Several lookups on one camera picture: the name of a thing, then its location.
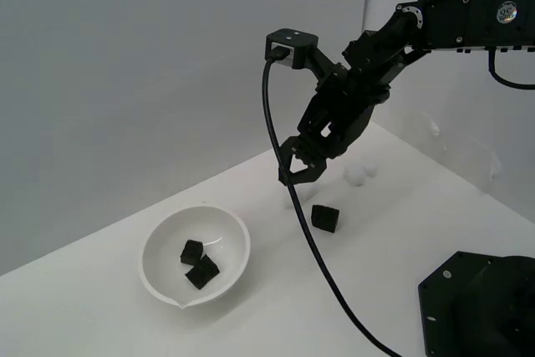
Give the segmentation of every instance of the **black cable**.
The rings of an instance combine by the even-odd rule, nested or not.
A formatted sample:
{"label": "black cable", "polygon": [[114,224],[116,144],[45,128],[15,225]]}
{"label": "black cable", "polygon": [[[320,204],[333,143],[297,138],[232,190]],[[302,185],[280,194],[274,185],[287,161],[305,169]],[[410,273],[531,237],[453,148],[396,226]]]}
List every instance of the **black cable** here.
{"label": "black cable", "polygon": [[351,308],[348,306],[347,302],[344,299],[344,296],[338,289],[336,282],[334,281],[329,270],[327,269],[324,259],[322,258],[321,253],[318,250],[318,246],[316,246],[316,242],[314,241],[312,237],[312,233],[310,232],[310,229],[308,228],[307,220],[304,217],[303,209],[301,207],[301,203],[299,202],[298,194],[295,191],[295,187],[293,186],[293,183],[289,179],[289,171],[287,171],[286,167],[284,167],[281,148],[280,148],[280,145],[278,144],[277,135],[275,133],[275,128],[273,127],[273,121],[271,118],[271,110],[269,109],[268,81],[269,81],[269,71],[271,69],[272,64],[276,60],[285,59],[288,53],[289,53],[289,49],[277,47],[272,51],[273,56],[270,59],[267,59],[266,66],[264,67],[264,71],[262,74],[262,105],[264,109],[264,117],[266,118],[266,126],[267,126],[267,132],[269,133],[269,139],[271,140],[273,151],[275,152],[275,156],[277,157],[278,166],[280,168],[284,182],[287,183],[287,188],[290,193],[290,197],[292,198],[293,207],[295,208],[295,213],[297,213],[299,224],[301,225],[301,228],[303,229],[303,234],[305,238],[307,239],[307,243],[308,243],[308,246],[310,247],[310,251],[312,251],[314,258],[316,259],[316,262],[318,263],[319,269],[321,270],[322,274],[325,276],[325,280],[327,280],[327,283],[331,287],[331,290],[334,293],[334,297],[336,297],[336,299],[340,303],[340,306],[342,307],[344,312],[348,315],[351,322],[353,322],[353,324],[365,336],[365,338],[369,340],[375,347],[377,347],[377,349],[381,350],[382,352],[389,355],[390,357],[401,357],[399,354],[397,354],[396,352],[394,352],[393,350],[389,349],[384,344],[379,342],[365,328],[365,326],[362,325],[362,323],[359,321],[359,319],[356,317],[353,311],[351,311]]}
{"label": "black cable", "polygon": [[500,84],[505,85],[509,88],[522,89],[524,91],[533,91],[535,90],[535,84],[518,84],[508,81],[498,75],[496,72],[496,49],[491,48],[488,51],[488,71],[491,73],[491,76]]}

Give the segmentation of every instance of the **cable connector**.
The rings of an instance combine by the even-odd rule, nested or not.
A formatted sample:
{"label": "cable connector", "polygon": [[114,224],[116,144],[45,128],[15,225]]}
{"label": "cable connector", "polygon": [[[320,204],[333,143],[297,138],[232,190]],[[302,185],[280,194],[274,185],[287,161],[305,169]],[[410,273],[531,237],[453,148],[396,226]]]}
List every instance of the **cable connector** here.
{"label": "cable connector", "polygon": [[281,60],[285,60],[291,52],[292,50],[290,48],[276,46],[267,53],[266,59],[271,59],[273,62],[280,62]]}

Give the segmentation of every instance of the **black cube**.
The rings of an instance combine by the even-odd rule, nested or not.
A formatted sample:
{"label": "black cube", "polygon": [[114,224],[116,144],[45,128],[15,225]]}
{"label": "black cube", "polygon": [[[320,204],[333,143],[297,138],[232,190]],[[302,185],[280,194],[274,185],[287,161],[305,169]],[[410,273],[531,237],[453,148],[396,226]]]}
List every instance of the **black cube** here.
{"label": "black cube", "polygon": [[195,265],[201,260],[202,257],[202,242],[196,242],[195,240],[188,240],[182,250],[181,263],[187,263],[188,265]]}
{"label": "black cube", "polygon": [[219,268],[217,265],[210,259],[210,257],[205,255],[188,273],[186,273],[186,277],[193,286],[201,290],[218,274]]}
{"label": "black cube", "polygon": [[323,205],[312,206],[312,226],[326,232],[334,233],[338,224],[338,209],[324,207]]}

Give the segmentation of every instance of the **sticker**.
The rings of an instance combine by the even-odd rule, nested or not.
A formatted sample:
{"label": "sticker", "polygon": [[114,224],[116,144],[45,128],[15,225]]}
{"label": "sticker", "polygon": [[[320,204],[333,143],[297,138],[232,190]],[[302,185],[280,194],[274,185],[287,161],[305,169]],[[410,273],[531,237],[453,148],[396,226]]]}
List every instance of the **sticker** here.
{"label": "sticker", "polygon": [[509,24],[517,17],[518,10],[515,2],[504,2],[498,9],[496,19],[500,24]]}

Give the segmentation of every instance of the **white ball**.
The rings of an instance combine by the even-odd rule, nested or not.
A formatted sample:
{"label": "white ball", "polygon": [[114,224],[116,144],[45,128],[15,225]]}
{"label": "white ball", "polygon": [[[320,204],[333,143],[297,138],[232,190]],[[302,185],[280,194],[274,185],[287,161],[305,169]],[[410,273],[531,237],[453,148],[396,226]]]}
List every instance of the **white ball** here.
{"label": "white ball", "polygon": [[[292,209],[293,203],[292,198],[290,197],[290,193],[288,192],[288,189],[286,187],[283,188],[283,204],[285,209]],[[304,204],[306,201],[308,201],[310,198],[314,196],[317,192],[317,187],[315,183],[303,183],[303,184],[297,184],[295,186],[295,191],[298,193],[299,200],[302,204]]]}
{"label": "white ball", "polygon": [[379,163],[376,160],[366,156],[362,161],[362,168],[368,177],[375,177],[377,176]]}
{"label": "white ball", "polygon": [[363,186],[366,182],[366,173],[360,163],[351,163],[344,169],[344,179],[350,186]]}

